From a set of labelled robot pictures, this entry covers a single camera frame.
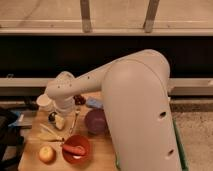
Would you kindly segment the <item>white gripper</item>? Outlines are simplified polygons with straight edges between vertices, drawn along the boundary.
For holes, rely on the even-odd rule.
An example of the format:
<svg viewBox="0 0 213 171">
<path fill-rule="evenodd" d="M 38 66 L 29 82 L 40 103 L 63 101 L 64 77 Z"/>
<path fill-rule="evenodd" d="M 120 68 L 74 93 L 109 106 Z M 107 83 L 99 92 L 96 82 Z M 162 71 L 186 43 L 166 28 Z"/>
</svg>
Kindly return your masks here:
<svg viewBox="0 0 213 171">
<path fill-rule="evenodd" d="M 67 116 L 74 110 L 75 101 L 72 97 L 70 97 L 62 100 L 55 100 L 53 105 L 57 113 L 62 116 Z"/>
</svg>

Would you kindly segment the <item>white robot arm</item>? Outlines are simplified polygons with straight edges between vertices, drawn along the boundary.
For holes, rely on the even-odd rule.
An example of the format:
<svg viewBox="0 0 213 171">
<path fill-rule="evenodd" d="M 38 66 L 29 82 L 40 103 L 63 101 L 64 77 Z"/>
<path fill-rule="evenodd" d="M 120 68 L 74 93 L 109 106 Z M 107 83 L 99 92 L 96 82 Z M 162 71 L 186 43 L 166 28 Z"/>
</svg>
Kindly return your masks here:
<svg viewBox="0 0 213 171">
<path fill-rule="evenodd" d="M 121 171 L 182 171 L 167 95 L 170 67 L 155 50 L 116 59 L 69 81 L 53 80 L 49 98 L 99 91 Z"/>
</svg>

